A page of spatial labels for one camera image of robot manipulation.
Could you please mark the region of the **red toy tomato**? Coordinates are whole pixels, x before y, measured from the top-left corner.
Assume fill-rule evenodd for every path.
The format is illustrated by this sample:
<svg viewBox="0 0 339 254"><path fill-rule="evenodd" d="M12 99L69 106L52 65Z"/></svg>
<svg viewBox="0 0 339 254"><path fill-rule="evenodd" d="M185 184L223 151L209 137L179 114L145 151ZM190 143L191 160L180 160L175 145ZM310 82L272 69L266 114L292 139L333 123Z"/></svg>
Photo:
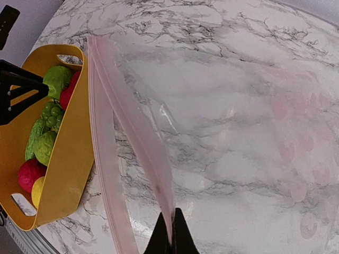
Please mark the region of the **red toy tomato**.
<svg viewBox="0 0 339 254"><path fill-rule="evenodd" d="M81 72L77 71L73 76L72 79L70 81L70 84L67 88L65 88L61 94L60 94L60 106L61 108L65 111L67 109L67 106L69 104L69 101L71 99L71 96L73 94L73 91L75 89L75 86L77 84L77 81L80 77Z"/></svg>

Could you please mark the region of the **clear zip top bag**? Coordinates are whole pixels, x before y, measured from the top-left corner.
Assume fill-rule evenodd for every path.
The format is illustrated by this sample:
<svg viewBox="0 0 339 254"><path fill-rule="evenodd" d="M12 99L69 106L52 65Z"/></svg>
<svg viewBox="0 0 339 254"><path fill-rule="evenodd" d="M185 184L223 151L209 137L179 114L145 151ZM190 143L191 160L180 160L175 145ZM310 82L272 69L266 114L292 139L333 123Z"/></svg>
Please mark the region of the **clear zip top bag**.
<svg viewBox="0 0 339 254"><path fill-rule="evenodd" d="M338 66L88 37L113 253L180 208L199 253L338 253Z"/></svg>

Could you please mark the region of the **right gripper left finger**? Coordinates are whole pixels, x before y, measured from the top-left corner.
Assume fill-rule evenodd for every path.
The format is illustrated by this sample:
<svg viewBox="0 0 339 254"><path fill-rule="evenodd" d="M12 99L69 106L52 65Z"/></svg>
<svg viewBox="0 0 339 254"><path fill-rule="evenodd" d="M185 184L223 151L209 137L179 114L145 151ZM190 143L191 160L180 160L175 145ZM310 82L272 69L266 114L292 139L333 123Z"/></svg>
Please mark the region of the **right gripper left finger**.
<svg viewBox="0 0 339 254"><path fill-rule="evenodd" d="M165 220L162 213L160 213L144 254L170 253L172 253L172 247L168 241Z"/></svg>

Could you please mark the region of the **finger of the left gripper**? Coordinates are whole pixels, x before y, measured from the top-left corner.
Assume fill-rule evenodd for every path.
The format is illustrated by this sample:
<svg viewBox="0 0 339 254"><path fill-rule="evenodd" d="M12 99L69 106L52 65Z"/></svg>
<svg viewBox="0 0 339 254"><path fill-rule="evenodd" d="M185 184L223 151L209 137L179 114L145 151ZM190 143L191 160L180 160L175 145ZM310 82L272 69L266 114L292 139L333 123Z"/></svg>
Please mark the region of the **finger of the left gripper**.
<svg viewBox="0 0 339 254"><path fill-rule="evenodd" d="M42 77L1 60L1 125L9 124L27 108L48 96L49 87L42 81ZM12 100L34 90L37 93L11 105Z"/></svg>

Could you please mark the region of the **yellow plastic basket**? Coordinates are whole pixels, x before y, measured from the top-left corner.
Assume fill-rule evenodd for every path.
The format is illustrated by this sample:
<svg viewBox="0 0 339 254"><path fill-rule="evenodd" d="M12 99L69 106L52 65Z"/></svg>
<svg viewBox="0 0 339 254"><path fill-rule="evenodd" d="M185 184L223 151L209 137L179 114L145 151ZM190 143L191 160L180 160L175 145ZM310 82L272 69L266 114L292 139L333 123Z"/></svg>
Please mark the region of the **yellow plastic basket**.
<svg viewBox="0 0 339 254"><path fill-rule="evenodd" d="M82 50L66 44L41 46L27 57L20 68L43 78L50 67L64 64L60 60L61 55L77 57L83 63L68 64L68 68L81 74L57 132L42 198L34 216L25 215L11 196L23 193L17 181L19 167L24 163L30 130L48 97L27 108L9 124L1 125L1 206L23 231L30 231L75 212L94 160L88 105L88 61ZM21 95L12 100L11 105L35 93L36 90Z"/></svg>

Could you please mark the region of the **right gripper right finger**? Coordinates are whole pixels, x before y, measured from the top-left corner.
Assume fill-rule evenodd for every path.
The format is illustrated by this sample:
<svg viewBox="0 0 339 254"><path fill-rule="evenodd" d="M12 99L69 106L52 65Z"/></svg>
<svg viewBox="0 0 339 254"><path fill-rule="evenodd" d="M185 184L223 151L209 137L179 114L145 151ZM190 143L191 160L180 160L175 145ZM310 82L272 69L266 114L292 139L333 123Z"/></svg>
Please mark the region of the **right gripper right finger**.
<svg viewBox="0 0 339 254"><path fill-rule="evenodd" d="M190 230L180 208L175 209L172 235L172 253L174 254L199 254Z"/></svg>

